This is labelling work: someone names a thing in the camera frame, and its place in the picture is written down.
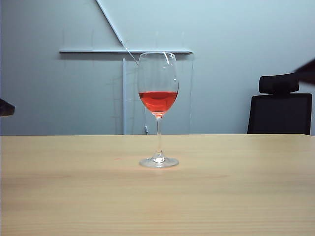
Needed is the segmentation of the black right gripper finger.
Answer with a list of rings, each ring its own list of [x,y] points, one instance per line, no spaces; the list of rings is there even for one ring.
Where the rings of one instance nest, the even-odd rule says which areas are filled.
[[[314,85],[315,84],[315,59],[300,66],[294,71],[298,75],[299,80]]]

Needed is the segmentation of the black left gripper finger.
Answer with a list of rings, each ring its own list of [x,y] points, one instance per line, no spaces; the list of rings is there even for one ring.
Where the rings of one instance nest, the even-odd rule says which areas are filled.
[[[0,116],[11,116],[15,113],[15,106],[0,99]]]

